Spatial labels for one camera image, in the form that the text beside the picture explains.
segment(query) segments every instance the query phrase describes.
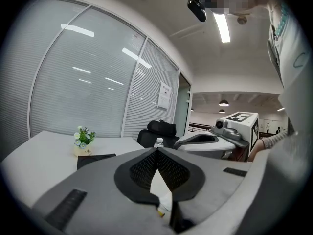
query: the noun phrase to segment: window blind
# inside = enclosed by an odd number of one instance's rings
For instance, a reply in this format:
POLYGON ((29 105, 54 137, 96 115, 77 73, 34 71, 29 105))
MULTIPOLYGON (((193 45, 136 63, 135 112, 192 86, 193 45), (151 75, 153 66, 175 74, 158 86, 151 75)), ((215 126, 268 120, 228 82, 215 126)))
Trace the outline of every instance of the window blind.
POLYGON ((149 40, 135 73, 124 127, 124 136, 137 140, 152 120, 173 121, 179 71, 149 40), (172 87, 168 110, 157 107, 160 82, 172 87))
POLYGON ((138 32, 95 8, 77 17, 40 69, 31 101, 31 135, 42 130, 73 134, 83 125, 98 137, 120 137, 143 42, 138 32))
POLYGON ((39 0, 16 21, 0 60, 2 158, 28 140, 28 98, 36 69, 60 24, 68 23, 84 8, 65 1, 39 0))

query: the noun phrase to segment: ceiling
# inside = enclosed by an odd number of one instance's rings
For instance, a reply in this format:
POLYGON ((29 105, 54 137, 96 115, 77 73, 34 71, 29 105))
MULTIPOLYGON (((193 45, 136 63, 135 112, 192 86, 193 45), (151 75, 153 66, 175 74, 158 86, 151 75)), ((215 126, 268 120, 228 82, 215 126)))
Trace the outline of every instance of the ceiling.
POLYGON ((224 109, 227 114, 237 111, 257 113, 277 113, 282 106, 276 94, 253 93, 195 93, 192 98, 192 108, 196 112, 218 113, 224 109), (225 99, 228 107, 219 106, 219 102, 225 99))
POLYGON ((206 10, 201 23, 187 8, 188 0, 119 0, 149 19, 174 43, 191 67, 208 57, 266 57, 269 29, 268 12, 257 8, 246 25, 227 15, 230 43, 222 43, 213 14, 206 10))

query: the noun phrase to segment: chair headrest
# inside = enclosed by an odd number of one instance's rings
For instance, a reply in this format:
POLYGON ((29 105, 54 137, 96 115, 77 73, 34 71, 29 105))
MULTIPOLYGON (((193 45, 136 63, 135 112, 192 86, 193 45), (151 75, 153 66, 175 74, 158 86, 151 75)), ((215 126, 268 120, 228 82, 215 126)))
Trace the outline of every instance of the chair headrest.
POLYGON ((160 120, 160 122, 151 121, 148 124, 147 128, 149 131, 153 133, 164 135, 164 136, 172 137, 176 135, 176 125, 164 122, 163 120, 160 120))

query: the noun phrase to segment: water bottle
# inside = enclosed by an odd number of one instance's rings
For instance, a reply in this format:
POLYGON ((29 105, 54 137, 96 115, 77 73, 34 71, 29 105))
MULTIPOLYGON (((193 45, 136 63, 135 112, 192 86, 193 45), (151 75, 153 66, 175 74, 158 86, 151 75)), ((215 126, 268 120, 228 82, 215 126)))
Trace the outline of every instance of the water bottle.
POLYGON ((156 143, 154 145, 154 148, 158 148, 158 147, 164 147, 163 138, 157 138, 156 139, 156 143))

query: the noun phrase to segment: desk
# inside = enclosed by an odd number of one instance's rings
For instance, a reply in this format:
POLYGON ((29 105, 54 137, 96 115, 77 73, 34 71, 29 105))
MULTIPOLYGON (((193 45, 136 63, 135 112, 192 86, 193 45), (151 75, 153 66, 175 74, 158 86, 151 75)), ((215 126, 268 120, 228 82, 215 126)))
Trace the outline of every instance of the desk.
MULTIPOLYGON (((77 170, 74 137, 42 131, 22 144, 1 163, 3 176, 12 193, 32 207, 47 190, 77 170)), ((117 156, 143 149, 132 138, 96 138, 92 155, 117 156)))

